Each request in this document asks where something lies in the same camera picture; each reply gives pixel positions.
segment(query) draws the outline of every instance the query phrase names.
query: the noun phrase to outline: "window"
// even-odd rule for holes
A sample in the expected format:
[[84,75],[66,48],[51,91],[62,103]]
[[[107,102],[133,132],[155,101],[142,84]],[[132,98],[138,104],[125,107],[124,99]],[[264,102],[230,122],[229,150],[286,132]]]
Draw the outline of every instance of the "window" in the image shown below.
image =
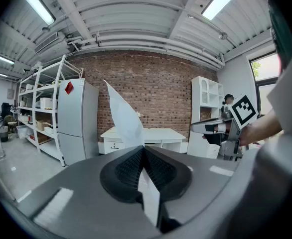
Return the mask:
[[277,53],[272,52],[249,62],[256,82],[258,113],[263,116],[272,109],[267,96],[280,74],[280,60]]

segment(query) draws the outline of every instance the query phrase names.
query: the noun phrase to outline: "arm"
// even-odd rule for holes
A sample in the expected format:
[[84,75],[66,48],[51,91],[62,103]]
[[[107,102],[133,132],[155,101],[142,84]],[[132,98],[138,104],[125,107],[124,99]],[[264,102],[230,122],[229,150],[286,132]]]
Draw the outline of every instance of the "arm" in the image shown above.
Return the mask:
[[240,145],[246,146],[279,133],[282,130],[274,110],[243,128]]

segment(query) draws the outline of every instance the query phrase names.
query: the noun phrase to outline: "box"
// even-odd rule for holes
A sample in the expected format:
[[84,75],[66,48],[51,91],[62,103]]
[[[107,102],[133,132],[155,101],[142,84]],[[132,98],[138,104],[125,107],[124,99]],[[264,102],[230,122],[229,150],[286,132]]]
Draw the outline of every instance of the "box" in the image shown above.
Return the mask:
[[47,135],[41,134],[41,133],[37,133],[37,141],[38,144],[42,144],[48,141],[51,141],[52,138],[48,137]]
[[47,126],[46,121],[44,120],[36,120],[36,127],[41,130],[44,131],[44,128]]
[[20,139],[25,139],[28,135],[32,134],[33,130],[26,125],[20,125],[16,127],[17,134]]
[[20,115],[19,120],[21,122],[28,122],[28,115]]
[[26,84],[26,90],[32,90],[33,89],[33,86],[32,84]]
[[[34,134],[30,134],[30,138],[35,141]],[[48,137],[48,136],[46,136],[44,134],[37,133],[38,144],[43,144],[43,143],[51,141],[51,140],[52,140],[52,138],[50,138],[50,137]]]
[[41,109],[52,109],[53,99],[52,98],[41,98]]

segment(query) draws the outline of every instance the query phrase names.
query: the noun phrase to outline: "tree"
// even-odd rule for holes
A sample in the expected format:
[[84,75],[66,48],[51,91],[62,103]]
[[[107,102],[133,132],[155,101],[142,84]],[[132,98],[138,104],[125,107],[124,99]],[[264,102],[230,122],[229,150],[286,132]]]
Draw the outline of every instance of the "tree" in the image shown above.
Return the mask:
[[256,61],[252,63],[252,69],[254,70],[255,77],[259,76],[259,71],[258,71],[259,67],[261,67],[261,64],[259,62]]

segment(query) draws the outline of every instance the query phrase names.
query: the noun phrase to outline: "brick wall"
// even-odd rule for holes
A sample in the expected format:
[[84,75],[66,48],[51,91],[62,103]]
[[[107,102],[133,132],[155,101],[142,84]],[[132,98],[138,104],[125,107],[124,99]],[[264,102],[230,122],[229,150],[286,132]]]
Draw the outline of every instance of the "brick wall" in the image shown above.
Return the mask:
[[[188,141],[191,122],[191,79],[213,81],[210,69],[177,57],[144,51],[107,51],[71,57],[70,63],[84,68],[85,79],[99,88],[98,137],[114,126],[105,79],[136,112],[144,127],[169,127]],[[211,109],[201,109],[201,119]]]

